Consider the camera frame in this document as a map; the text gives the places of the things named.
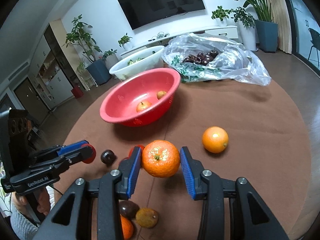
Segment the person left hand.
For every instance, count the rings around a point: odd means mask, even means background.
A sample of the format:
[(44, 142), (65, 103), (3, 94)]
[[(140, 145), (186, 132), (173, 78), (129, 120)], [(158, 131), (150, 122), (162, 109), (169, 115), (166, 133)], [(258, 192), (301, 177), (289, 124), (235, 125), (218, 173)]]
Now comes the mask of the person left hand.
[[(20, 196), (16, 192), (12, 193), (12, 201), (16, 209), (23, 215), (31, 218), (29, 211), (27, 210), (28, 200), (25, 196)], [(48, 215), (50, 211), (50, 197), (46, 188), (39, 190), (39, 195), (37, 199), (37, 211), (39, 213)]]

